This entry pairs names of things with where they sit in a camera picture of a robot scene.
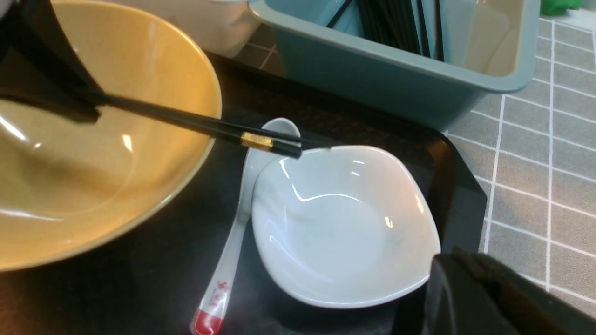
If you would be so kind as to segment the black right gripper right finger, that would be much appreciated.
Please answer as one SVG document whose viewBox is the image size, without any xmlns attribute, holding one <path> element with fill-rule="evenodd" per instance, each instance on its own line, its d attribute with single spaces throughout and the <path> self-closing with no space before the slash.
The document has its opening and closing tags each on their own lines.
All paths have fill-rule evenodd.
<svg viewBox="0 0 596 335">
<path fill-rule="evenodd" d="M 594 318 L 485 253 L 434 256 L 424 335 L 593 335 Z"/>
</svg>

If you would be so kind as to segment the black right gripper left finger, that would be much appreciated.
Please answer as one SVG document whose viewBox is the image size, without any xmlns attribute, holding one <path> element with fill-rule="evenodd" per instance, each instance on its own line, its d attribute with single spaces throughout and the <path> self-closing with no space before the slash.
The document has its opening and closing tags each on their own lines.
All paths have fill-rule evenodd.
<svg viewBox="0 0 596 335">
<path fill-rule="evenodd" d="M 75 53 L 48 0 L 1 2 L 4 101 L 36 107 L 76 123 L 94 124 L 102 91 Z"/>
</svg>

